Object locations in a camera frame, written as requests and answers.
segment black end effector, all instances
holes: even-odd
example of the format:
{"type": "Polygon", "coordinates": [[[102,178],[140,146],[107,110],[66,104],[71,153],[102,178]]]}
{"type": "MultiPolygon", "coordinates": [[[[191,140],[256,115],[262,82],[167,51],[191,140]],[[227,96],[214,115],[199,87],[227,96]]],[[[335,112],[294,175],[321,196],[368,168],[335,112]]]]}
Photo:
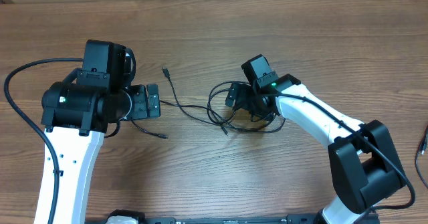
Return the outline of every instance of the black end effector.
{"type": "MultiPolygon", "coordinates": [[[[373,120],[362,124],[360,133],[404,173],[385,125],[373,120]]],[[[356,153],[360,149],[364,153],[370,153],[366,145],[354,135],[337,138],[328,146],[334,190],[345,206],[357,214],[364,213],[405,186],[404,180],[392,166],[375,153],[361,163],[356,153]]]]}
{"type": "Polygon", "coordinates": [[[242,64],[241,68],[249,85],[233,83],[225,104],[232,107],[235,103],[233,106],[235,110],[243,108],[259,117],[272,112],[279,113],[276,108],[275,96],[256,98],[257,95],[277,94],[294,84],[300,84],[300,81],[290,74],[279,78],[261,54],[242,64]]]}
{"type": "Polygon", "coordinates": [[[135,64],[132,50],[123,45],[88,40],[82,68],[43,95],[41,123],[48,132],[61,126],[79,128],[86,136],[91,130],[105,133],[108,123],[119,120],[159,117],[157,85],[147,86],[148,96],[143,85],[130,85],[135,64]]]}

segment wooden table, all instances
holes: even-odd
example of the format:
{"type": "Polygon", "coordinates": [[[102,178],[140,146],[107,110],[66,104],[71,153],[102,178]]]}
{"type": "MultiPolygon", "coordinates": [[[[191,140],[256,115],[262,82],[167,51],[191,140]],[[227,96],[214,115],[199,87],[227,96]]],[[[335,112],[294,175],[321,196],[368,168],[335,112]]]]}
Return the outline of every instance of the wooden table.
{"type": "MultiPolygon", "coordinates": [[[[335,109],[391,132],[417,201],[380,211],[383,223],[426,223],[428,191],[414,155],[428,122],[428,0],[188,0],[0,5],[0,73],[44,58],[81,58],[87,39],[134,50],[135,84],[157,83],[173,100],[206,104],[211,88],[245,80],[240,65],[262,53],[335,109]]],[[[37,66],[15,76],[11,94],[35,122],[41,96],[79,64],[37,66]]],[[[227,111],[224,96],[215,108],[227,111]]],[[[0,95],[0,222],[32,223],[43,143],[0,95]]],[[[204,111],[193,114],[206,118],[204,111]]],[[[241,124],[249,116],[240,114],[241,124]]],[[[124,123],[96,161],[87,218],[115,209],[149,217],[256,217],[317,212],[335,196],[326,150],[292,122],[275,134],[229,136],[162,105],[124,123]]],[[[420,160],[428,178],[428,159],[420,160]]],[[[405,203],[402,189],[385,201],[405,203]]]]}

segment black and white robotic arm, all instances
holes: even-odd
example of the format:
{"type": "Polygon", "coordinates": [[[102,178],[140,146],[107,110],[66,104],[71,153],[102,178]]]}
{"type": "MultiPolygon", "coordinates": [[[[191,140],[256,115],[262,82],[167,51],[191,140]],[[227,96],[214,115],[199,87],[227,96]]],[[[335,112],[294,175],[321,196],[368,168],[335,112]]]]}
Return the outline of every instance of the black and white robotic arm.
{"type": "MultiPolygon", "coordinates": [[[[43,96],[42,124],[46,125],[45,134],[60,166],[61,184],[53,223],[85,223],[92,170],[108,123],[161,115],[156,85],[147,89],[130,85],[135,75],[132,59],[132,51],[124,46],[88,41],[83,68],[74,71],[75,76],[66,78],[67,81],[54,83],[43,96]]],[[[404,173],[391,136],[379,121],[364,124],[341,114],[311,94],[295,77],[288,74],[279,78],[262,55],[243,64],[242,69],[250,84],[232,84],[227,105],[235,102],[234,108],[254,107],[260,116],[275,112],[301,126],[328,150],[338,196],[314,217],[313,223],[354,223],[373,205],[406,185],[395,170],[404,173]],[[243,107],[241,100],[251,100],[252,104],[243,107]],[[361,163],[358,155],[372,150],[357,133],[379,149],[393,166],[375,153],[361,163]]],[[[53,170],[52,156],[45,148],[34,221],[37,224],[49,219],[54,195],[53,170]]],[[[118,223],[122,218],[126,223],[143,223],[144,215],[130,213],[116,213],[109,221],[118,223]]]]}

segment white arm segment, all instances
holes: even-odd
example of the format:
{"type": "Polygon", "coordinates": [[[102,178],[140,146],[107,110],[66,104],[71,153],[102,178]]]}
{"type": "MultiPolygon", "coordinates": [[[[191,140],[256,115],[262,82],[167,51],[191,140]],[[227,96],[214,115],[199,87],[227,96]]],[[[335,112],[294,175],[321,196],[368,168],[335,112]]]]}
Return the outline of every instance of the white arm segment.
{"type": "MultiPolygon", "coordinates": [[[[283,94],[293,94],[301,97],[307,97],[315,101],[339,120],[353,130],[360,130],[360,120],[350,118],[315,97],[309,92],[303,84],[293,85],[282,91],[283,94]]],[[[334,142],[336,137],[347,137],[351,133],[344,128],[339,128],[339,124],[333,121],[317,107],[302,100],[288,97],[277,97],[276,106],[284,118],[288,118],[301,126],[306,132],[311,134],[324,148],[334,142]]],[[[322,216],[328,224],[351,224],[356,221],[360,215],[349,211],[342,203],[339,197],[334,198],[327,207],[322,211],[322,216]]]]}
{"type": "MultiPolygon", "coordinates": [[[[104,133],[90,131],[89,136],[79,136],[79,130],[54,127],[53,132],[45,132],[58,156],[60,189],[54,224],[85,223],[89,186],[95,159],[104,141],[104,133]]],[[[34,223],[46,224],[54,193],[54,164],[45,147],[45,166],[34,223]]]]}

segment robotic arm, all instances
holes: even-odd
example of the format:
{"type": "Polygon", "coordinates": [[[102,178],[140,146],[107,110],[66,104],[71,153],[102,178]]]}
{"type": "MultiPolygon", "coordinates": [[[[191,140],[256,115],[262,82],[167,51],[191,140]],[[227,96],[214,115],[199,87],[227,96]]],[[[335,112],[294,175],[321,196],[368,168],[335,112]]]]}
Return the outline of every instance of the robotic arm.
{"type": "MultiPolygon", "coordinates": [[[[244,63],[242,69],[250,84],[233,83],[226,105],[251,110],[258,116],[275,112],[293,120],[320,142],[330,157],[333,185],[338,196],[317,215],[306,215],[303,219],[299,215],[288,215],[279,222],[354,223],[373,205],[406,185],[394,168],[376,153],[364,163],[358,158],[358,154],[370,153],[371,149],[357,138],[356,133],[365,137],[404,173],[391,136],[382,123],[374,120],[364,124],[339,113],[312,95],[295,77],[287,74],[279,78],[262,55],[244,63]],[[309,100],[340,121],[333,120],[309,100]]],[[[73,71],[63,82],[54,83],[43,95],[42,124],[46,125],[45,134],[56,150],[61,170],[53,223],[85,223],[92,170],[108,123],[161,115],[157,86],[148,85],[147,91],[144,86],[131,86],[134,75],[135,59],[130,49],[90,40],[86,45],[83,68],[73,71]]],[[[49,218],[54,194],[53,169],[52,156],[46,148],[35,223],[47,223],[49,218]]],[[[164,224],[165,221],[145,219],[143,213],[116,210],[101,223],[119,223],[119,219],[135,224],[164,224]]],[[[181,224],[175,219],[166,221],[167,224],[181,224]]],[[[183,221],[183,224],[192,222],[195,220],[183,221]]]]}

